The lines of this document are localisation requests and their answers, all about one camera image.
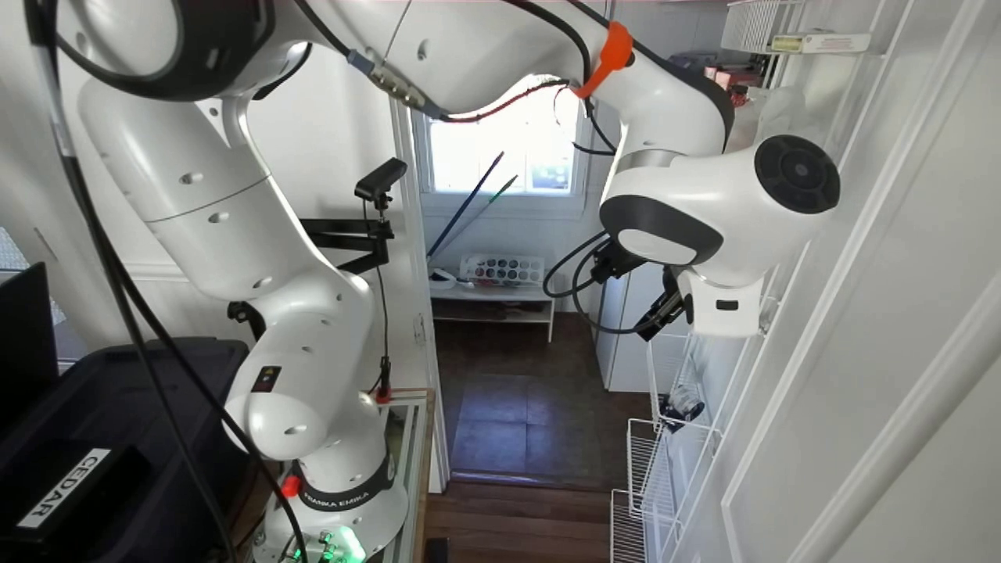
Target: black cable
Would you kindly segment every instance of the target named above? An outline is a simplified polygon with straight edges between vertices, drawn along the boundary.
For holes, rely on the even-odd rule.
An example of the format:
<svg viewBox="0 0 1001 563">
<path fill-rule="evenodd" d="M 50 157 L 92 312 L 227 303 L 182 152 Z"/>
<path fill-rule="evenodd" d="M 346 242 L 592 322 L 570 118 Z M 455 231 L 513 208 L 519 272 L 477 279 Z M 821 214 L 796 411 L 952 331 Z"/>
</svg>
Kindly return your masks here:
<svg viewBox="0 0 1001 563">
<path fill-rule="evenodd" d="M 350 58 L 350 48 L 315 17 L 310 0 L 293 0 L 293 7 L 310 20 L 310 25 L 342 54 Z"/>
<path fill-rule="evenodd" d="M 617 157 L 613 152 L 592 152 L 592 146 L 575 144 L 575 141 L 571 141 L 571 152 L 588 154 L 588 157 L 602 157 L 602 161 Z"/>
<path fill-rule="evenodd" d="M 571 285 L 578 285 L 586 266 L 595 260 L 595 251 L 571 269 Z M 571 299 L 571 308 L 575 312 L 588 317 L 588 311 L 582 308 L 582 299 L 578 292 L 570 295 Z M 602 331 L 602 334 L 631 334 L 635 328 L 611 328 L 611 325 L 600 325 L 597 321 L 588 317 L 588 322 Z"/>
<path fill-rule="evenodd" d="M 597 231 L 595 237 L 588 237 L 588 242 L 582 242 L 575 251 L 570 251 L 562 260 L 558 260 L 558 264 L 549 266 L 549 272 L 544 272 L 541 292 L 544 292 L 547 299 L 561 300 L 561 299 L 578 295 L 578 292 L 586 292 L 588 285 L 595 285 L 595 279 L 592 279 L 588 285 L 575 285 L 575 283 L 571 283 L 570 292 L 549 292 L 553 275 L 558 275 L 571 256 L 578 256 L 582 251 L 595 246 L 600 237 L 606 237 L 606 231 Z"/>
<path fill-rule="evenodd" d="M 306 551 L 306 541 L 301 535 L 301 526 L 297 526 L 297 517 L 292 511 L 292 503 L 283 500 L 276 475 L 270 472 L 264 455 L 257 450 L 257 446 L 247 439 L 247 431 L 224 414 L 224 406 L 211 397 L 211 391 L 200 383 L 197 368 L 188 363 L 188 356 L 179 350 L 179 346 L 168 337 L 168 331 L 160 325 L 157 312 L 149 311 L 149 303 L 144 300 L 144 295 L 135 289 L 135 283 L 128 279 L 119 254 L 112 251 L 103 226 L 101 226 L 101 215 L 97 215 L 97 208 L 92 202 L 92 192 L 88 192 L 88 182 L 84 182 L 84 171 L 69 146 L 69 129 L 64 129 L 64 118 L 61 118 L 61 107 L 58 107 L 58 96 L 61 96 L 61 87 L 58 87 L 58 71 L 56 71 L 56 40 L 53 40 L 53 20 L 56 20 L 56 9 L 44 9 L 37 7 L 35 0 L 26 0 L 26 20 L 29 20 L 29 34 L 32 40 L 35 37 L 44 37 L 41 48 L 47 50 L 47 87 L 50 87 L 50 118 L 53 118 L 53 137 L 56 137 L 56 146 L 58 146 L 58 162 L 61 162 L 61 171 L 64 171 L 64 182 L 72 187 L 72 199 L 84 215 L 84 226 L 88 226 L 88 235 L 97 246 L 97 256 L 101 256 L 101 266 L 112 285 L 112 295 L 117 295 L 117 303 L 119 303 L 119 295 L 128 295 L 135 300 L 135 308 L 142 311 L 142 317 L 146 321 L 146 325 L 153 328 L 153 334 L 160 337 L 160 346 L 179 360 L 182 372 L 191 379 L 191 384 L 200 391 L 200 397 L 209 405 L 209 411 L 215 411 L 215 417 L 224 422 L 224 430 L 241 442 L 241 448 L 249 455 L 249 459 L 264 471 L 270 489 L 276 493 L 278 503 L 283 507 L 289 513 L 289 524 L 293 528 L 293 539 L 301 544 L 301 551 Z"/>
<path fill-rule="evenodd" d="M 459 211 L 447 219 L 447 226 L 440 230 L 440 235 L 434 237 L 427 260 L 438 254 L 438 246 L 445 244 L 445 237 L 451 235 L 451 230 L 464 219 L 464 214 L 469 211 L 469 203 L 475 202 L 475 193 L 488 185 L 488 180 L 494 175 L 494 170 L 500 167 L 504 152 L 492 161 L 492 167 L 477 175 L 475 187 L 465 193 L 465 202 L 459 203 Z"/>
<path fill-rule="evenodd" d="M 47 12 L 47 25 L 50 25 L 50 30 L 44 30 L 44 43 L 41 43 L 41 48 L 47 50 L 47 78 L 50 78 L 47 87 L 50 87 L 50 105 L 58 105 L 61 87 L 58 87 L 58 61 L 56 61 L 56 3 L 50 3 L 47 9 L 50 9 L 50 12 Z M 163 414 L 163 420 L 165 420 L 165 426 L 168 426 L 168 435 L 171 435 L 171 442 L 176 442 L 176 448 L 179 448 L 179 455 L 182 455 L 183 472 L 188 472 L 197 499 L 200 499 L 204 507 L 209 511 L 209 520 L 211 520 L 215 535 L 218 535 L 218 541 L 221 541 L 224 561 L 233 561 L 233 557 L 231 557 L 231 544 L 227 544 L 227 524 L 224 524 L 224 517 L 221 517 L 221 507 L 218 507 L 215 495 L 209 493 L 204 472 L 200 472 L 197 462 L 194 462 L 194 455 L 191 455 L 191 448 L 188 448 L 188 442 L 183 442 L 183 431 L 182 431 L 182 426 L 179 426 L 179 420 L 176 420 L 176 414 L 171 414 L 171 406 L 168 406 L 165 384 L 163 384 L 160 372 L 157 372 L 153 363 L 149 363 L 149 350 L 146 350 L 144 334 L 142 334 L 142 328 L 138 328 L 138 322 L 135 322 L 135 311 L 131 311 L 128 300 L 126 300 L 121 275 L 128 275 L 128 272 L 121 269 L 121 264 L 119 264 L 117 256 L 109 256 L 109 251 L 112 251 L 112 246 L 109 246 L 109 237 L 106 237 L 106 231 L 103 231 L 101 221 L 97 221 L 97 208 L 94 208 L 92 192 L 88 192 L 88 185 L 84 185 L 84 170 L 80 170 L 80 162 L 76 161 L 76 154 L 72 154 L 72 146 L 69 146 L 69 129 L 64 129 L 58 110 L 50 110 L 50 129 L 53 129 L 53 141 L 58 144 L 58 167 L 61 167 L 64 182 L 69 182 L 69 187 L 72 187 L 72 193 L 76 193 L 76 203 L 80 208 L 88 235 L 92 235 L 92 242 L 94 242 L 94 246 L 97 246 L 101 269 L 103 269 L 103 275 L 106 275 L 106 283 L 109 283 L 109 292 L 112 292 L 112 299 L 117 299 L 117 308 L 119 308 L 119 317 L 121 317 L 121 322 L 126 322 L 126 331 L 128 331 L 128 337 L 131 337 L 131 346 L 135 346 L 135 350 L 138 350 L 138 360 L 142 360 L 142 366 L 144 366 L 144 372 L 146 372 L 146 379 L 149 379 L 149 384 L 153 384 L 153 395 L 157 395 L 157 401 L 160 401 L 160 414 Z"/>
<path fill-rule="evenodd" d="M 369 242 L 374 244 L 374 235 L 369 230 L 369 202 L 362 202 L 362 221 L 366 221 Z M 388 300 L 386 300 L 380 266 L 374 266 L 374 279 L 377 279 L 377 300 L 380 300 L 380 356 L 388 356 Z"/>
<path fill-rule="evenodd" d="M 617 157 L 620 146 L 602 135 L 602 129 L 600 129 L 600 123 L 597 123 L 597 116 L 595 116 L 595 105 L 592 105 L 592 101 L 586 101 L 586 116 L 588 116 L 595 135 L 600 137 L 600 144 L 611 152 L 611 157 Z"/>
<path fill-rule="evenodd" d="M 106 283 L 109 283 L 109 289 L 112 289 L 119 317 L 121 317 L 126 331 L 128 331 L 128 337 L 131 337 L 131 346 L 135 346 L 135 350 L 138 350 L 138 360 L 142 360 L 142 366 L 144 366 L 144 372 L 146 372 L 146 379 L 149 379 L 149 384 L 153 384 L 153 395 L 157 395 L 157 401 L 160 401 L 160 414 L 163 414 L 163 420 L 165 420 L 165 426 L 168 426 L 168 435 L 171 435 L 171 442 L 176 442 L 176 448 L 179 448 L 179 455 L 182 455 L 183 472 L 191 475 L 191 484 L 194 484 L 197 499 L 200 499 L 200 500 L 206 503 L 206 511 L 209 511 L 209 520 L 211 520 L 211 526 L 215 526 L 215 531 L 218 531 L 224 561 L 233 561 L 233 557 L 231 557 L 231 544 L 227 544 L 227 526 L 224 526 L 221 507 L 218 507 L 215 495 L 209 493 L 204 472 L 200 472 L 197 462 L 194 462 L 194 455 L 191 455 L 191 448 L 188 448 L 188 442 L 183 442 L 183 431 L 182 431 L 182 426 L 179 426 L 179 420 L 176 420 L 176 414 L 171 414 L 171 406 L 168 406 L 165 384 L 163 384 L 160 372 L 157 372 L 153 363 L 149 363 L 149 350 L 146 350 L 144 334 L 142 334 L 142 328 L 138 328 L 135 311 L 131 311 L 131 303 L 126 300 L 126 285 L 121 285 L 121 279 L 126 279 L 128 272 L 121 269 L 121 264 L 119 264 L 117 256 L 109 256 L 112 246 L 109 246 L 101 221 L 94 221 L 94 219 L 97 219 L 97 211 L 94 211 L 94 202 L 92 202 L 88 187 L 80 185 L 84 171 L 80 171 L 80 167 L 77 167 L 76 157 L 58 157 L 58 162 L 61 162 L 61 171 L 64 171 L 64 180 L 69 180 L 69 185 L 72 185 L 72 193 L 76 193 L 76 202 L 77 202 L 77 208 L 80 208 L 80 214 L 84 214 L 88 235 L 92 235 L 92 242 L 94 242 L 94 246 L 97 246 L 101 269 L 103 269 L 103 275 L 106 275 Z"/>
<path fill-rule="evenodd" d="M 472 112 L 472 116 L 440 116 L 440 123 L 472 125 L 472 123 L 480 123 L 480 118 L 488 118 L 488 116 L 498 116 L 498 112 L 511 110 L 513 105 L 525 101 L 525 96 L 531 96 L 535 90 L 544 90 L 544 87 L 567 87 L 567 83 L 562 83 L 562 78 L 539 83 L 539 86 L 531 86 L 531 87 L 505 96 L 504 105 L 498 105 L 498 107 L 492 107 L 492 110 L 480 110 L 480 112 Z"/>
<path fill-rule="evenodd" d="M 197 368 L 191 366 L 191 360 L 182 353 L 182 348 L 176 346 L 176 337 L 163 328 L 163 322 L 157 321 L 157 312 L 149 311 L 149 303 L 144 300 L 144 295 L 135 289 L 135 283 L 126 275 L 126 292 L 131 295 L 131 300 L 138 303 L 142 317 L 146 321 L 146 325 L 153 328 L 157 342 L 176 356 L 176 363 L 182 366 L 182 372 L 188 377 L 188 383 L 200 391 L 200 397 L 209 405 L 209 411 L 221 420 L 221 426 L 241 442 L 241 448 L 249 455 L 249 462 L 264 472 L 264 480 L 270 481 L 289 526 L 292 526 L 292 539 L 297 541 L 297 547 L 306 554 L 306 539 L 301 528 L 301 520 L 293 517 L 289 499 L 282 495 L 282 484 L 276 480 L 276 472 L 266 465 L 260 448 L 249 442 L 249 435 L 227 417 L 227 411 L 211 397 L 211 391 L 204 384 L 204 379 L 197 377 Z"/>
<path fill-rule="evenodd" d="M 289 535 L 283 547 L 278 551 L 278 563 L 283 561 L 289 547 L 292 547 L 293 535 Z"/>
</svg>

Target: green light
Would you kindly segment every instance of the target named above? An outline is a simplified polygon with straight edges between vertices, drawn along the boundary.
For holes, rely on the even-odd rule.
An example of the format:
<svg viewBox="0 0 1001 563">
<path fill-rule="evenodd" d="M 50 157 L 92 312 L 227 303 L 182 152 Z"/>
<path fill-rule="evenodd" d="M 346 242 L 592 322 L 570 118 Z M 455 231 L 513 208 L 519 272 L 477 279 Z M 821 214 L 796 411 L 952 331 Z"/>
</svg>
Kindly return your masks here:
<svg viewBox="0 0 1001 563">
<path fill-rule="evenodd" d="M 322 539 L 322 563 L 366 563 L 366 547 L 356 541 L 352 528 L 342 526 Z"/>
</svg>

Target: window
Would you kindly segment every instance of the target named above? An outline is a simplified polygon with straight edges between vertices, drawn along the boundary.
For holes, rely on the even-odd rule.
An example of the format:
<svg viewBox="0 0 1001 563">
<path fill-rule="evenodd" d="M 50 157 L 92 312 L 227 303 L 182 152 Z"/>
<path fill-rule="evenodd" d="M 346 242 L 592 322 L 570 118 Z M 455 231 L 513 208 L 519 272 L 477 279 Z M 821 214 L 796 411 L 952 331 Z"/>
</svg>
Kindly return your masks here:
<svg viewBox="0 0 1001 563">
<path fill-rule="evenodd" d="M 521 94 L 541 78 L 521 78 L 500 101 Z M 480 193 L 570 199 L 575 185 L 578 101 L 567 87 L 541 87 L 525 101 L 472 125 L 427 123 L 424 162 L 431 193 L 469 193 L 492 161 L 504 152 Z"/>
</svg>

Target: black device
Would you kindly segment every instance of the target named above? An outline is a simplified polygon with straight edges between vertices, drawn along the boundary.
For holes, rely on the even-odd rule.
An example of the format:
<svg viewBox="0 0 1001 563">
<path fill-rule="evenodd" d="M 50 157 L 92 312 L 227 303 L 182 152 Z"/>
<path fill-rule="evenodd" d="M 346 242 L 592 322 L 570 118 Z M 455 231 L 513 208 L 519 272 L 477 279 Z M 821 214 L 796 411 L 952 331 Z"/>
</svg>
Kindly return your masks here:
<svg viewBox="0 0 1001 563">
<path fill-rule="evenodd" d="M 689 300 L 678 292 L 676 272 L 664 266 L 664 295 L 635 322 L 635 334 L 654 342 L 657 331 L 689 312 Z"/>
<path fill-rule="evenodd" d="M 211 337 L 179 350 L 215 397 L 247 356 Z M 149 363 L 209 493 L 231 507 L 249 459 L 163 348 L 149 346 Z M 0 563 L 206 561 L 218 539 L 160 417 L 135 348 L 76 363 L 0 442 Z"/>
<path fill-rule="evenodd" d="M 0 285 L 0 442 L 58 383 L 44 264 Z"/>
<path fill-rule="evenodd" d="M 371 202 L 374 211 L 388 211 L 390 199 L 388 192 L 407 175 L 407 162 L 404 161 L 386 161 L 377 170 L 371 170 L 366 180 L 358 180 L 352 185 L 352 193 L 362 202 Z"/>
</svg>

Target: white wire rack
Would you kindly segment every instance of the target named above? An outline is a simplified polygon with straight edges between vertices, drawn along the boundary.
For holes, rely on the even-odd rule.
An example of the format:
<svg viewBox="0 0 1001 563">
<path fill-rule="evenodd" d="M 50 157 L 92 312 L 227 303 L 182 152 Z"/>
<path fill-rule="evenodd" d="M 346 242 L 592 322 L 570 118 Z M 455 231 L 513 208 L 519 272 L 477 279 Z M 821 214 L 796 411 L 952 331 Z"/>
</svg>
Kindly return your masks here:
<svg viewBox="0 0 1001 563">
<path fill-rule="evenodd" d="M 713 459 L 719 431 L 683 420 L 624 422 L 624 480 L 627 489 L 611 495 L 611 561 L 664 561 L 678 535 L 678 513 Z"/>
</svg>

